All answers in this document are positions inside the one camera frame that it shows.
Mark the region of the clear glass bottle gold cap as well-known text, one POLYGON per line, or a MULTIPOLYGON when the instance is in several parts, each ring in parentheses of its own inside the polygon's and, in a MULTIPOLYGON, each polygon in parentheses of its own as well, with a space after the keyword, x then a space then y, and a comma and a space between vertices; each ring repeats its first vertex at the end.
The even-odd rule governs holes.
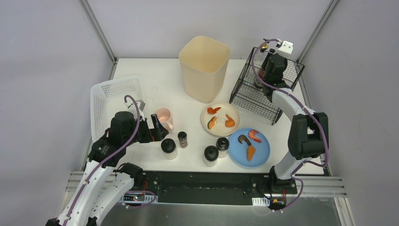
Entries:
POLYGON ((266 56, 268 55, 268 48, 269 45, 265 44, 263 45, 256 53, 254 63, 257 67, 261 67, 264 60, 266 59, 266 56))

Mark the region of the soy sauce bottle red label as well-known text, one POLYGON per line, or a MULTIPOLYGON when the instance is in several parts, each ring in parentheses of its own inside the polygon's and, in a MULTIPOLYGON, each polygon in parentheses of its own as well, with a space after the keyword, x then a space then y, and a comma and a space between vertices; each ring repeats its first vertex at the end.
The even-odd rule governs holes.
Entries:
POLYGON ((264 69, 263 68, 258 69, 257 73, 256 73, 256 76, 255 76, 255 79, 254 79, 254 86, 257 89, 262 89, 263 88, 263 83, 259 80, 259 79, 262 79, 263 76, 264 76, 264 69))

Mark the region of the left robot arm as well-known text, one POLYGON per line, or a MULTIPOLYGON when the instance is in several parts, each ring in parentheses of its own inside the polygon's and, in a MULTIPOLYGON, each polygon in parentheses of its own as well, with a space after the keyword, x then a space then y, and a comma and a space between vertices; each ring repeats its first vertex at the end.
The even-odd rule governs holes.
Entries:
POLYGON ((157 115, 152 114, 154 127, 148 127, 146 118, 135 118, 127 111, 117 112, 110 127, 92 145, 84 175, 76 192, 62 213, 47 221, 48 226, 99 226, 121 197, 140 182, 143 170, 125 163, 112 184, 100 192, 107 178, 126 154, 126 148, 134 143, 162 141, 169 131, 157 115))

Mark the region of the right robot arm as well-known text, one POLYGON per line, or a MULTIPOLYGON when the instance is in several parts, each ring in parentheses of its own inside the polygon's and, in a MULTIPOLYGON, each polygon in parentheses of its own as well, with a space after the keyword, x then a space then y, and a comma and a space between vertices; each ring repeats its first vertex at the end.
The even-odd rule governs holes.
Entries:
POLYGON ((328 117, 304 106, 283 80, 288 60, 279 54, 268 54, 262 64, 263 93, 290 119, 288 153, 270 169, 267 188, 282 193, 294 183, 294 175, 313 158, 328 149, 328 117))

